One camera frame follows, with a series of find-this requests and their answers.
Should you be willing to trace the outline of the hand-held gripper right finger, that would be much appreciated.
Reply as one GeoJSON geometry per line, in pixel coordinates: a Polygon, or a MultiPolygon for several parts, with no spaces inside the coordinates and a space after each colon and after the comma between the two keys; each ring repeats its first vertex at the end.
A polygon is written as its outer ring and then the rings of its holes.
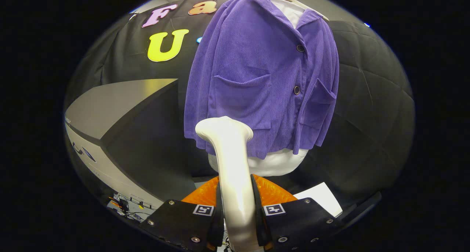
{"type": "Polygon", "coordinates": [[[257,245],[265,252],[305,252],[315,242],[329,238],[343,228],[343,221],[331,215],[310,197],[300,200],[275,196],[281,188],[260,176],[251,175],[255,200],[257,245]]]}

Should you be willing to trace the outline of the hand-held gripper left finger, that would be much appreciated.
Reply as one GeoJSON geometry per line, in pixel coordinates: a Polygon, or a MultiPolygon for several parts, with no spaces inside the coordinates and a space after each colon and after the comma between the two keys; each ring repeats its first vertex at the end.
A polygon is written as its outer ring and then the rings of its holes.
{"type": "Polygon", "coordinates": [[[140,230],[182,252],[216,252],[225,233],[219,177],[181,201],[166,200],[140,224],[140,230]]]}

